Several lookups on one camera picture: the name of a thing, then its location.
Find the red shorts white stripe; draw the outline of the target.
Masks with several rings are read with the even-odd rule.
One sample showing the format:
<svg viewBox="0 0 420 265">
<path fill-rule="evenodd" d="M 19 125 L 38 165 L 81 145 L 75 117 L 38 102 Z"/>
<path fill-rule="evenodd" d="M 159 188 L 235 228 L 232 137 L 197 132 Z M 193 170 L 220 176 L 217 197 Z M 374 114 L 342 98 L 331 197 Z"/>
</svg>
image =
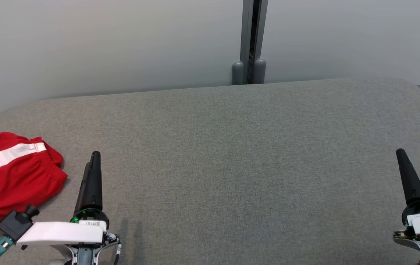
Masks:
<svg viewBox="0 0 420 265">
<path fill-rule="evenodd" d="M 12 210 L 35 207 L 60 193 L 63 156 L 41 137 L 0 133 L 0 221 Z"/>
</svg>

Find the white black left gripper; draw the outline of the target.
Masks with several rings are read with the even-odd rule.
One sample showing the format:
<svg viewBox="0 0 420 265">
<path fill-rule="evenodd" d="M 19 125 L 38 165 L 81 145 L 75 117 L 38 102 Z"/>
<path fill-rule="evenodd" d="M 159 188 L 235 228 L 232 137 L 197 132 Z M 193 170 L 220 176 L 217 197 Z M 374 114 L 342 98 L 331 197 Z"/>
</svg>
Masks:
<svg viewBox="0 0 420 265">
<path fill-rule="evenodd" d="M 103 242 L 110 221 L 103 209 L 101 154 L 94 151 L 86 163 L 70 222 L 35 222 L 17 245 L 77 245 Z"/>
</svg>

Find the grey metal wall post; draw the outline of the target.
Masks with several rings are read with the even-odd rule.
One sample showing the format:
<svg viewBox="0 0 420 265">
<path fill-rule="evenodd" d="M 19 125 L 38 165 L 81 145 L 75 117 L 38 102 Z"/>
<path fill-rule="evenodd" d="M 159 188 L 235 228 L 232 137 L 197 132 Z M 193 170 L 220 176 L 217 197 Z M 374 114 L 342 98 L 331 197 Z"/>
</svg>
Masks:
<svg viewBox="0 0 420 265">
<path fill-rule="evenodd" d="M 232 64 L 232 85 L 263 84 L 267 61 L 261 57 L 268 0 L 243 0 L 240 59 Z"/>
</svg>

